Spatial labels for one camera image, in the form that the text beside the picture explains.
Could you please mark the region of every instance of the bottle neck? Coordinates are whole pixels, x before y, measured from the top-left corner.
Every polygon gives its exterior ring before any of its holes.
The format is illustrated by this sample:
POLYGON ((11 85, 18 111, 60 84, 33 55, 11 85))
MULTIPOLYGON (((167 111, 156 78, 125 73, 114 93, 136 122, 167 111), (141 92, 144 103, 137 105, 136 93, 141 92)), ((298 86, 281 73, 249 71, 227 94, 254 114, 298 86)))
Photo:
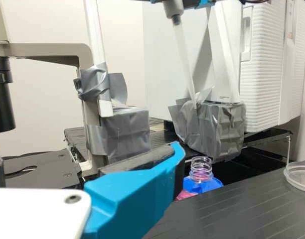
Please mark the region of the bottle neck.
POLYGON ((191 161, 189 177, 197 183, 210 181, 213 178, 211 159, 194 157, 191 161))

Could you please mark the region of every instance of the metal screw hole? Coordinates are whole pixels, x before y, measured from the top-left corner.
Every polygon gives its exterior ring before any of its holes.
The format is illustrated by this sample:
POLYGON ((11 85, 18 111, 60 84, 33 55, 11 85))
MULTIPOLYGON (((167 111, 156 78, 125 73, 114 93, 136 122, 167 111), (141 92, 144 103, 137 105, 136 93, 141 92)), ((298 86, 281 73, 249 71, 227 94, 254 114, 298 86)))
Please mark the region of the metal screw hole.
POLYGON ((78 195, 71 195, 69 197, 67 197, 65 199, 65 203, 67 204, 73 204, 73 203, 77 203, 78 201, 80 201, 82 198, 78 195))

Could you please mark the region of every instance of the gray duct tape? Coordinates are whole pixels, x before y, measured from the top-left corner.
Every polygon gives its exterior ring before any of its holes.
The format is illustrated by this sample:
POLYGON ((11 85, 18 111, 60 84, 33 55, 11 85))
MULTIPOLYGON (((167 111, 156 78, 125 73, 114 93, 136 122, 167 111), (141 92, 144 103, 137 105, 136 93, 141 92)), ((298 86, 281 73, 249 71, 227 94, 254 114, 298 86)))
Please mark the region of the gray duct tape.
POLYGON ((203 102, 193 108, 192 101, 179 100, 169 107, 176 134, 190 148, 213 158, 228 161, 241 153, 246 108, 243 103, 203 102))
POLYGON ((127 101, 127 87, 123 74, 108 74, 106 63, 81 70, 81 78, 75 79, 74 84, 78 97, 84 101, 110 101, 111 98, 123 104, 127 101))
POLYGON ((86 147, 93 155, 107 155, 107 132, 98 125, 87 125, 86 147))
POLYGON ((113 108, 114 116, 101 118, 101 126, 88 125, 87 148, 107 155, 113 163, 150 150, 149 114, 135 107, 113 108))

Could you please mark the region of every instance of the vented panel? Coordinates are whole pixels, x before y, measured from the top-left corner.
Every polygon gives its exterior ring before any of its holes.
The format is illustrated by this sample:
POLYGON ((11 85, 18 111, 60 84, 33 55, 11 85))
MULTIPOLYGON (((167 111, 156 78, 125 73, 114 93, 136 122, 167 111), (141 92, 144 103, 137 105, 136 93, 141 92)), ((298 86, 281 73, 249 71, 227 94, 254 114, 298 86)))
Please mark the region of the vented panel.
POLYGON ((240 76, 247 132, 279 122, 285 7, 285 0, 253 5, 251 58, 241 63, 240 76))

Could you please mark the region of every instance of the plastic bottle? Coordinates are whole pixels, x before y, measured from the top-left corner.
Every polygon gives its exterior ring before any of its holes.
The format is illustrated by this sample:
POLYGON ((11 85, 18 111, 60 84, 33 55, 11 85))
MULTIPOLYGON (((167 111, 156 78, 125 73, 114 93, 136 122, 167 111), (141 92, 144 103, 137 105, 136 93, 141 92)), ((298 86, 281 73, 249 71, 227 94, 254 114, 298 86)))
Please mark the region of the plastic bottle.
POLYGON ((192 158, 189 176, 183 179, 183 189, 176 200, 189 198, 223 186, 222 182, 213 176, 211 163, 212 161, 208 157, 192 158))

